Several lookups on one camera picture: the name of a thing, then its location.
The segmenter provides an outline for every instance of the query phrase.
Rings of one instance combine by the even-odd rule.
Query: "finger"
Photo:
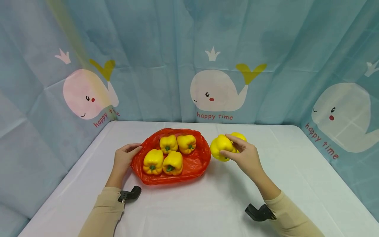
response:
[[[120,148],[120,150],[122,150],[124,152],[128,152],[128,151],[135,149],[136,147],[138,147],[140,145],[141,145],[141,143],[131,143],[131,144],[124,145],[123,147]]]
[[[242,147],[241,147],[240,145],[238,145],[237,143],[234,143],[233,145],[237,148],[237,150],[238,150],[239,152],[242,152],[242,151],[243,151]]]
[[[242,140],[242,139],[240,139],[240,138],[238,138],[238,137],[232,136],[232,135],[230,135],[230,134],[225,134],[225,136],[226,136],[227,138],[229,138],[230,141],[237,143],[237,144],[240,145],[241,147],[248,145],[248,142],[247,142],[247,141],[244,141],[244,140]]]
[[[142,146],[138,146],[134,150],[128,152],[128,154],[131,154],[132,156],[135,156],[141,149],[142,149]]]
[[[232,153],[230,151],[220,151],[220,154],[231,160],[235,160],[237,155],[236,153]]]

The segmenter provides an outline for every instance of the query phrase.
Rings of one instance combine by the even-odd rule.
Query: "text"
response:
[[[228,115],[224,115],[224,114],[219,114],[219,115],[204,115],[204,114],[200,114],[198,112],[197,116],[199,118],[203,118],[203,119],[207,119],[207,120],[214,120],[216,117],[218,117],[219,119],[233,120],[233,116],[228,116]]]
[[[310,140],[311,141],[314,141],[314,142],[318,142],[318,141],[321,141],[322,138],[315,132],[315,130],[309,126],[309,123],[307,123],[305,125],[305,128],[308,130],[308,136],[310,137]],[[331,147],[330,144],[328,144],[328,142],[324,141],[322,142],[323,145],[321,146],[323,149],[326,150],[326,152],[333,158],[333,159],[337,159],[339,157],[339,155],[337,155],[334,151],[334,149]]]
[[[115,115],[117,115],[117,116],[120,116],[120,114],[118,113],[118,112],[116,112],[115,110],[114,110],[114,108],[113,109],[109,109],[109,112],[111,113],[111,114],[115,114]],[[104,113],[101,117],[100,117],[100,119],[99,119],[99,121],[98,122],[94,122],[94,126],[95,127],[99,127],[101,124],[103,124],[106,120],[108,120],[108,114],[107,114],[107,112],[106,113]]]

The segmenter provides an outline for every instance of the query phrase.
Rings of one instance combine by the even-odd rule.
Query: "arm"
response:
[[[105,188],[84,223],[78,237],[113,237],[114,229],[124,212],[124,203],[118,201],[122,182],[140,144],[129,144],[116,151],[114,165]]]
[[[226,135],[240,153],[221,151],[234,160],[259,189],[266,205],[276,216],[272,226],[283,237],[324,237],[317,226],[273,183],[259,160],[257,148],[237,137]]]

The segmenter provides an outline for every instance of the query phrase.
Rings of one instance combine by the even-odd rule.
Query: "backdrop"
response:
[[[297,125],[379,220],[378,22],[376,0],[0,0],[0,236],[115,119]]]

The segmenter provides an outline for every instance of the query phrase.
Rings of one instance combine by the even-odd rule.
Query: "yellow bell pepper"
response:
[[[171,151],[178,150],[178,143],[176,142],[175,135],[170,135],[168,137],[162,137],[159,141],[159,146],[164,154],[168,154]]]
[[[163,152],[162,150],[152,149],[149,151],[143,160],[143,171],[146,174],[162,173]]]
[[[196,138],[193,135],[181,135],[176,138],[181,153],[188,155],[196,148]]]
[[[163,172],[168,175],[180,175],[183,171],[183,156],[180,152],[171,151],[163,161]]]
[[[230,141],[225,135],[220,134],[218,137],[216,137],[210,146],[211,153],[214,158],[222,161],[222,162],[227,162],[229,158],[226,158],[225,156],[222,156],[220,154],[220,151],[225,150],[225,151],[230,151],[235,153],[236,148],[233,146],[232,141]]]
[[[233,132],[230,135],[238,137],[238,138],[240,138],[240,139],[242,139],[244,141],[247,141],[246,137],[244,135],[240,134],[239,132]]]

